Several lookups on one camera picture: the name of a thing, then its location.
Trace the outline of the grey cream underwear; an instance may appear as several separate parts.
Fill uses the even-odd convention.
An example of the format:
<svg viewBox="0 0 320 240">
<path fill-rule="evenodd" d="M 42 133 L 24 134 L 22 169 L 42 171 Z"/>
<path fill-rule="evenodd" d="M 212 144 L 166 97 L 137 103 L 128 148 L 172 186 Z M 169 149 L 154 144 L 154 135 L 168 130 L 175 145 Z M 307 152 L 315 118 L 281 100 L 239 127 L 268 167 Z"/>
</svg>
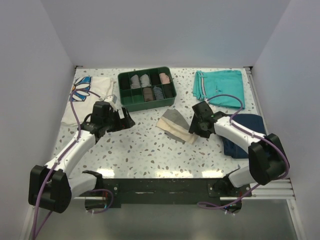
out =
<svg viewBox="0 0 320 240">
<path fill-rule="evenodd" d="M 170 138 L 181 143 L 194 144 L 198 136 L 189 133 L 190 125 L 176 109 L 167 109 L 156 123 Z"/>
</svg>

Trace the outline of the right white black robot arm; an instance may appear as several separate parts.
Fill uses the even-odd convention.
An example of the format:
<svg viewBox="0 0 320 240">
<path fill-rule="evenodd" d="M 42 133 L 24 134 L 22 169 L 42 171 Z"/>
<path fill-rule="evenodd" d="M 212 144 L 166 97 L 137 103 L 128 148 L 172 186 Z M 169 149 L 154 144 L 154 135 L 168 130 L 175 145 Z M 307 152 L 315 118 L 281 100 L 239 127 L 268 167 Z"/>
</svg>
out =
<svg viewBox="0 0 320 240">
<path fill-rule="evenodd" d="M 257 183 L 265 186 L 289 173 L 289 161 L 277 135 L 257 133 L 221 111 L 195 110 L 189 132 L 202 138 L 215 134 L 246 151 L 248 166 L 228 173 L 213 184 L 215 191 L 227 196 L 235 196 L 244 185 Z"/>
</svg>

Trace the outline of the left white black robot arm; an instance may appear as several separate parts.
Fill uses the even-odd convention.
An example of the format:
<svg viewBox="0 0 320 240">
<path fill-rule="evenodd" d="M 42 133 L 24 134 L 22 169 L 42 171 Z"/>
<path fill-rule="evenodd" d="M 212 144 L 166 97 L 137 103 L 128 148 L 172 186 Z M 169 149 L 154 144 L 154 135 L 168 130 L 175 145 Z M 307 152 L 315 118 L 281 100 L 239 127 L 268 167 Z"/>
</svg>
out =
<svg viewBox="0 0 320 240">
<path fill-rule="evenodd" d="M 110 104 L 97 102 L 64 149 L 44 166 L 32 168 L 28 191 L 30 205 L 63 213 L 73 198 L 86 192 L 92 196 L 103 192 L 102 174 L 92 170 L 85 170 L 75 178 L 70 178 L 70 174 L 86 152 L 105 134 L 135 125 L 127 108 L 122 107 L 121 110 L 123 117 Z"/>
</svg>

